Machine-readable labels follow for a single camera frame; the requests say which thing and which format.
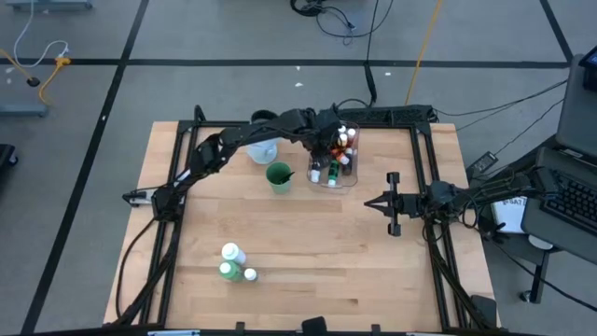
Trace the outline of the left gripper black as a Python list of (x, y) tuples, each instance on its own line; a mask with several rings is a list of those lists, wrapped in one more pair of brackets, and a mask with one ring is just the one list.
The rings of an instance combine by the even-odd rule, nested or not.
[(342, 126), (335, 107), (323, 109), (312, 120), (312, 127), (306, 136), (306, 149), (311, 151), (314, 165), (325, 164), (325, 151), (328, 161), (336, 159), (336, 141)]

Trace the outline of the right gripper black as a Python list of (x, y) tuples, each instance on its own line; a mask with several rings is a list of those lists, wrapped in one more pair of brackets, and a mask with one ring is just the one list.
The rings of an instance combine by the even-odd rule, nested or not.
[(386, 175), (389, 190), (384, 191), (380, 196), (364, 202), (366, 207), (380, 211), (385, 217), (390, 218), (388, 233), (392, 236), (401, 235), (401, 226), (398, 222), (399, 215), (407, 215), (409, 218), (421, 217), (423, 214), (422, 196), (420, 194), (399, 193), (400, 182), (399, 172), (390, 172)]

